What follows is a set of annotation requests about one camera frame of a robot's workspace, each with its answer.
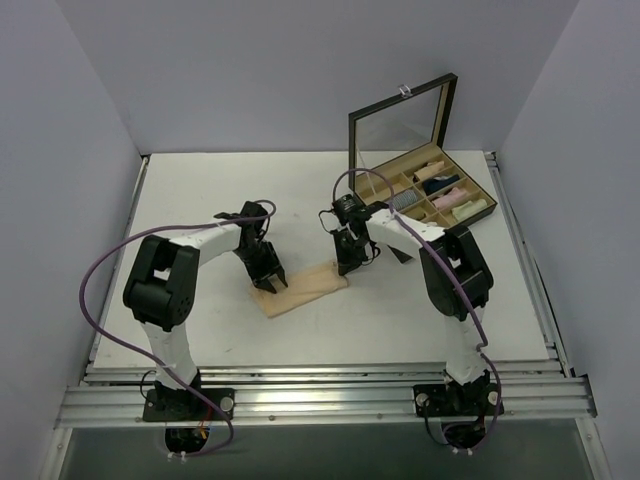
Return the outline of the beige underwear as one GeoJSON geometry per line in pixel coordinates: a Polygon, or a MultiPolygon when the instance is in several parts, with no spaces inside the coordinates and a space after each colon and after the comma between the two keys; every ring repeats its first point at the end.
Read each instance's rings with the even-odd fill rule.
{"type": "Polygon", "coordinates": [[[275,318],[298,307],[349,286],[349,280],[340,276],[334,261],[309,267],[292,275],[288,285],[276,281],[276,293],[251,287],[250,296],[267,318],[275,318]]]}

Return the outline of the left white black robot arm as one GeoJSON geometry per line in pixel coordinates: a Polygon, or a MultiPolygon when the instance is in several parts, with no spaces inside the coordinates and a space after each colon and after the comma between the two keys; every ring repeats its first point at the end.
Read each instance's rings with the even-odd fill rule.
{"type": "Polygon", "coordinates": [[[203,227],[169,239],[147,235],[127,279],[123,303],[141,324],[152,354],[160,360],[154,381],[158,402],[179,419],[194,417],[202,405],[201,376],[191,356],[186,320],[193,309],[199,269],[228,252],[243,263],[254,288],[277,292],[272,279],[286,285],[285,270],[265,239],[275,204],[247,201],[238,213],[215,216],[203,227]]]}

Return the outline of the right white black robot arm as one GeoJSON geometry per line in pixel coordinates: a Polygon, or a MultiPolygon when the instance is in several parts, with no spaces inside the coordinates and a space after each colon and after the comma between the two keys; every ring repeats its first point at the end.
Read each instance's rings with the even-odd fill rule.
{"type": "Polygon", "coordinates": [[[445,319],[447,359],[444,400],[455,412],[480,400],[474,382],[489,371],[482,358],[488,338],[481,325],[493,275],[470,230],[445,229],[415,220],[384,202],[370,205],[348,194],[332,202],[339,227],[334,240],[338,274],[345,276],[372,261],[383,244],[420,261],[427,295],[445,319]]]}

